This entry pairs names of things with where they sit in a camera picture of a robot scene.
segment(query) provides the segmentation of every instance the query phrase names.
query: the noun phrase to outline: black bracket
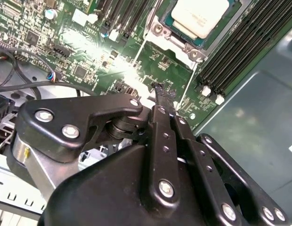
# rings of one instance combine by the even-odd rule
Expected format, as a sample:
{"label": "black bracket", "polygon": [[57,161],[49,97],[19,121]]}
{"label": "black bracket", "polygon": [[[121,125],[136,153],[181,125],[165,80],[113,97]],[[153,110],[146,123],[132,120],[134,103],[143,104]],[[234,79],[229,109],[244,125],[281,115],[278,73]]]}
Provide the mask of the black bracket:
{"label": "black bracket", "polygon": [[[47,99],[22,105],[16,121],[16,131],[21,140],[60,162],[78,158],[84,150],[94,148],[99,134],[114,117],[136,116],[142,105],[131,95],[118,94],[97,97]],[[53,115],[49,122],[36,119],[44,110]],[[63,135],[65,125],[75,126],[79,136]]]}

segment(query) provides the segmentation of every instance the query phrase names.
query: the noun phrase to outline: small black component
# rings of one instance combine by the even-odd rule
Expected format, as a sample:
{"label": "small black component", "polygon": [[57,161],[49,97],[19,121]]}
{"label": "small black component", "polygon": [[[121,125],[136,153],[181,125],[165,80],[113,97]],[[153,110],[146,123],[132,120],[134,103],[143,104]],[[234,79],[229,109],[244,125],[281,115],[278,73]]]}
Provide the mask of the small black component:
{"label": "small black component", "polygon": [[77,66],[74,75],[76,75],[79,78],[84,78],[84,76],[86,75],[87,70],[84,69],[81,66]]}
{"label": "small black component", "polygon": [[61,58],[61,57],[68,58],[71,55],[70,50],[68,50],[66,47],[58,45],[58,44],[56,44],[53,47],[53,50],[55,51],[56,56],[59,58]]}
{"label": "small black component", "polygon": [[111,53],[110,53],[114,58],[116,58],[119,54],[116,52],[116,51],[112,51]]}
{"label": "small black component", "polygon": [[30,45],[36,46],[38,43],[39,36],[31,31],[28,31],[25,41]]}

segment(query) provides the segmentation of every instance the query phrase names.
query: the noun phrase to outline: mounting hole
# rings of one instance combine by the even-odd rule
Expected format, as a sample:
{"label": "mounting hole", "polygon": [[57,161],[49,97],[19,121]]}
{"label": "mounting hole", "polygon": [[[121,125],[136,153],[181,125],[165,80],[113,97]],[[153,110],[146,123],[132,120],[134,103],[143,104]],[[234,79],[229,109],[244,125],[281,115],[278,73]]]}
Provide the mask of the mounting hole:
{"label": "mounting hole", "polygon": [[210,144],[212,144],[212,140],[209,137],[205,137],[206,141]]}
{"label": "mounting hole", "polygon": [[169,152],[169,148],[168,148],[167,146],[164,146],[164,147],[163,147],[163,151],[164,151],[165,153],[168,153],[168,152]]}
{"label": "mounting hole", "polygon": [[130,99],[130,103],[134,106],[138,106],[138,102],[135,99]]}
{"label": "mounting hole", "polygon": [[162,114],[166,114],[165,109],[163,109],[162,107],[159,108],[159,111],[160,111],[160,113],[162,113]]}
{"label": "mounting hole", "polygon": [[183,120],[182,118],[179,118],[179,122],[182,123],[182,124],[185,124],[185,120]]}
{"label": "mounting hole", "polygon": [[141,135],[143,135],[145,133],[145,129],[144,128],[139,128],[137,130],[137,133],[141,136]]}
{"label": "mounting hole", "polygon": [[20,95],[18,93],[12,93],[11,94],[11,98],[15,99],[15,100],[18,100],[20,98]]}
{"label": "mounting hole", "polygon": [[170,135],[168,133],[164,133],[163,134],[163,137],[166,138],[166,139],[169,139],[170,138]]}
{"label": "mounting hole", "polygon": [[212,172],[212,171],[213,171],[213,169],[212,169],[211,166],[207,166],[206,168],[207,168],[207,170],[208,170],[209,172]]}

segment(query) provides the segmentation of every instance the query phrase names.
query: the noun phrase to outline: screw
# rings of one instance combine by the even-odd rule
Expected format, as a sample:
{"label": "screw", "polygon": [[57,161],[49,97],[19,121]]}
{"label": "screw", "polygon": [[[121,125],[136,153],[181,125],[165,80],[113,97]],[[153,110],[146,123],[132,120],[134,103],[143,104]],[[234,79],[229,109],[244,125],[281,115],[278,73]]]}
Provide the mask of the screw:
{"label": "screw", "polygon": [[162,30],[163,30],[163,27],[160,24],[157,24],[156,26],[154,26],[155,33],[159,34],[162,32]]}
{"label": "screw", "polygon": [[159,111],[160,111],[162,114],[166,114],[165,109],[163,109],[162,107],[159,108]]}
{"label": "screw", "polygon": [[283,215],[283,213],[280,210],[275,208],[275,213],[280,220],[285,221],[285,216]]}
{"label": "screw", "polygon": [[41,122],[49,122],[52,121],[54,117],[52,113],[45,110],[40,110],[35,113],[35,118]]}
{"label": "screw", "polygon": [[210,144],[212,144],[212,140],[209,137],[205,137],[206,141]]}
{"label": "screw", "polygon": [[171,198],[174,195],[174,190],[172,185],[166,181],[166,180],[161,180],[159,183],[159,189],[160,192],[166,197],[166,198]]}
{"label": "screw", "polygon": [[194,113],[192,113],[189,117],[190,117],[190,119],[194,120],[196,118],[196,115]]}
{"label": "screw", "polygon": [[265,216],[266,216],[268,219],[270,219],[270,220],[274,220],[274,219],[275,219],[274,216],[273,216],[273,214],[271,213],[271,211],[269,211],[268,208],[263,207],[262,210],[263,210]]}
{"label": "screw", "polygon": [[179,118],[179,122],[182,123],[182,124],[185,124],[185,120],[183,120],[182,118]]}
{"label": "screw", "polygon": [[134,106],[138,106],[138,102],[135,99],[131,99],[130,103]]}
{"label": "screw", "polygon": [[66,125],[62,128],[62,134],[68,138],[75,139],[79,136],[79,129],[73,125]]}
{"label": "screw", "polygon": [[229,218],[232,221],[236,220],[236,214],[234,210],[232,209],[232,207],[230,207],[228,204],[223,204],[222,210],[225,213],[227,218]]}

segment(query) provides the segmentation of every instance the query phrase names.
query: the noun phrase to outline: green circuit board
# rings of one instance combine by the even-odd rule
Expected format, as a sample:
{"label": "green circuit board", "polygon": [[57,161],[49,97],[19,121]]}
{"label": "green circuit board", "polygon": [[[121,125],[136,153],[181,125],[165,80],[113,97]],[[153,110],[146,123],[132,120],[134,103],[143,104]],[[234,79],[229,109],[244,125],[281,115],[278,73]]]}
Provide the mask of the green circuit board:
{"label": "green circuit board", "polygon": [[[134,4],[132,10],[135,11],[144,0],[119,1],[122,1],[121,15],[126,13],[128,4]],[[111,7],[119,1],[112,0]],[[88,15],[95,12],[93,8],[97,7],[98,2],[100,0],[0,0],[0,42],[38,54],[61,74],[62,80],[88,87],[98,95],[116,92],[115,85],[124,79],[138,80],[147,85],[149,91],[151,83],[157,81],[164,83],[166,89],[176,90],[175,101],[179,102],[192,71],[177,60],[174,53],[163,51],[147,42],[137,61],[133,62],[143,43],[146,17],[155,0],[147,1],[126,43],[110,40],[101,34],[104,20],[99,19],[94,23],[89,21]],[[57,17],[49,20],[45,18],[45,11],[51,8],[55,9]],[[239,23],[238,18],[233,27]],[[226,38],[220,39],[219,45],[224,41]],[[49,43],[63,47],[69,55],[63,60],[53,55],[53,48],[49,48]],[[29,55],[23,54],[23,57],[22,60],[46,69],[41,62]],[[195,82],[191,84],[178,110],[192,128],[217,106],[195,91],[195,86]]]}

